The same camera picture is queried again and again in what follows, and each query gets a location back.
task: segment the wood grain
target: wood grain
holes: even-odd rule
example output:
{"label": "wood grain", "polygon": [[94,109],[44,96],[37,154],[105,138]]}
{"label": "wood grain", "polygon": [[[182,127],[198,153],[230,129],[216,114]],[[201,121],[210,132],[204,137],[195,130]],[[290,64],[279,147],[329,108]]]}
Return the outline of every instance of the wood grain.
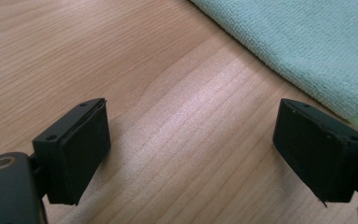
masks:
{"label": "wood grain", "polygon": [[188,1],[0,1],[0,154],[108,101],[112,150],[50,223],[357,223],[274,149],[281,98],[316,105]]}

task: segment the black device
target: black device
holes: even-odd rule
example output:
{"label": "black device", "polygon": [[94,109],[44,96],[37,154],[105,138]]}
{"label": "black device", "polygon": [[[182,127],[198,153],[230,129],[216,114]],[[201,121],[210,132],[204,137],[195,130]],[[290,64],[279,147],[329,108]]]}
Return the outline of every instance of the black device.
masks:
{"label": "black device", "polygon": [[323,203],[348,203],[358,191],[358,132],[317,108],[282,99],[273,142]]}
{"label": "black device", "polygon": [[34,154],[0,155],[0,223],[47,223],[42,198],[78,204],[110,149],[104,98],[75,106],[33,141]]}

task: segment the light blue towel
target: light blue towel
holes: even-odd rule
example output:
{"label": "light blue towel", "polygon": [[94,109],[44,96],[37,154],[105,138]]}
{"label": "light blue towel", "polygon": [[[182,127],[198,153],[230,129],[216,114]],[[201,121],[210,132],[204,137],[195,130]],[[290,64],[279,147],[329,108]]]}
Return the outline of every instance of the light blue towel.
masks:
{"label": "light blue towel", "polygon": [[358,125],[358,0],[192,0],[268,66]]}

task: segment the wooden table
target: wooden table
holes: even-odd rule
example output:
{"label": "wooden table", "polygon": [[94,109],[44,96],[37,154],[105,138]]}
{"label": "wooden table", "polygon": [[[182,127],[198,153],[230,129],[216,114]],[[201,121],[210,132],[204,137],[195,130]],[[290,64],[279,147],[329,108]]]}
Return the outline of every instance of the wooden table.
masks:
{"label": "wooden table", "polygon": [[321,106],[189,1],[0,1],[0,154],[97,97],[111,152],[50,223],[358,222],[271,142],[281,98]]}

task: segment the microfiber cloth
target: microfiber cloth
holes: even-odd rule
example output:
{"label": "microfiber cloth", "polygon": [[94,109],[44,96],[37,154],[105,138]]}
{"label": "microfiber cloth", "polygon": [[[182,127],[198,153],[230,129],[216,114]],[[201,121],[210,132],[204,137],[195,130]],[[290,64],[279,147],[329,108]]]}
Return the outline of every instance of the microfiber cloth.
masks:
{"label": "microfiber cloth", "polygon": [[277,73],[358,125],[358,0],[192,0]]}

